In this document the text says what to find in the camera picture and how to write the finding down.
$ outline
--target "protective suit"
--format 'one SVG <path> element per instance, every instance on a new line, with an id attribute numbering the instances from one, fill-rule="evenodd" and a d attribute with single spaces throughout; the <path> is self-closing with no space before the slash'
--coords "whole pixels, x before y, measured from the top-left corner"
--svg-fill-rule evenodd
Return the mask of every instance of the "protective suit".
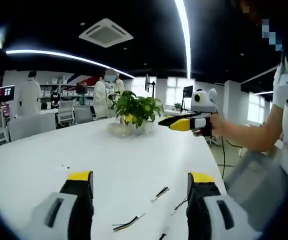
<path id="1" fill-rule="evenodd" d="M 112 109 L 118 95 L 124 91 L 124 83 L 120 79 L 106 75 L 95 84 L 93 106 L 96 118 L 115 117 L 116 109 Z"/>
<path id="2" fill-rule="evenodd" d="M 19 91 L 20 115 L 33 116 L 40 111 L 40 86 L 33 77 L 29 77 Z"/>

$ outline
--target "white robot head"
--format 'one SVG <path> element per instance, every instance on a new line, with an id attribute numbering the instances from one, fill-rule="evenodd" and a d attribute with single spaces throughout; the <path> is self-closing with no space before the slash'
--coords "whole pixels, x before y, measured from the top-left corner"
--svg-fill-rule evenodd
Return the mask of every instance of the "white robot head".
<path id="1" fill-rule="evenodd" d="M 215 113 L 217 111 L 217 92 L 214 88 L 209 92 L 198 89 L 192 95 L 191 111 Z"/>

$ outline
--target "ceiling air conditioner vent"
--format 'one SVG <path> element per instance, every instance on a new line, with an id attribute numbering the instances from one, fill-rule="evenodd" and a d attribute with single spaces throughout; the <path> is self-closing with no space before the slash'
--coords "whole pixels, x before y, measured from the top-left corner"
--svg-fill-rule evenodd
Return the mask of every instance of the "ceiling air conditioner vent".
<path id="1" fill-rule="evenodd" d="M 134 37 L 116 23 L 105 18 L 86 29 L 79 35 L 79 38 L 100 45 L 103 48 L 108 48 L 115 44 L 131 40 Z"/>

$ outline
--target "computer screen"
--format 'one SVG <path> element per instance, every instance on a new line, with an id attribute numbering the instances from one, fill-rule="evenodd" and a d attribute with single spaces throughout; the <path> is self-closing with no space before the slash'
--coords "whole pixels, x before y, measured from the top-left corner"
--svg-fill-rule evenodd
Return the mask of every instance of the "computer screen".
<path id="1" fill-rule="evenodd" d="M 184 98 L 191 98 L 193 95 L 193 86 L 184 87 Z"/>
<path id="2" fill-rule="evenodd" d="M 87 85 L 77 84 L 76 85 L 76 93 L 77 94 L 85 94 L 85 93 L 87 93 Z"/>
<path id="3" fill-rule="evenodd" d="M 14 100 L 14 85 L 0 87 L 0 101 L 7 102 Z"/>
<path id="4" fill-rule="evenodd" d="M 145 91 L 149 93 L 149 76 L 146 74 L 146 79 L 145 79 Z"/>

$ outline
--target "hand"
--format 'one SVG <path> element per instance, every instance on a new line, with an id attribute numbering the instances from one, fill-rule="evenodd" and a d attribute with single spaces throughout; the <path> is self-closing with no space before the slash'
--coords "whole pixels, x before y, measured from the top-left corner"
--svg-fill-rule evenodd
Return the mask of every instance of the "hand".
<path id="1" fill-rule="evenodd" d="M 210 116 L 210 122 L 212 124 L 212 135 L 215 137 L 219 137 L 224 135 L 224 126 L 225 120 L 219 116 L 218 114 L 214 113 Z M 199 128 L 192 129 L 192 132 L 195 137 L 202 136 L 202 131 Z"/>
<path id="2" fill-rule="evenodd" d="M 212 114 L 210 116 L 210 122 L 212 124 L 212 135 L 215 137 L 220 137 L 225 134 L 225 119 L 223 119 L 218 114 Z"/>
<path id="3" fill-rule="evenodd" d="M 114 94 L 114 93 L 113 94 L 111 93 L 108 95 L 108 99 L 111 101 L 113 101 L 113 99 L 115 99 L 115 97 L 116 97 L 116 94 Z"/>

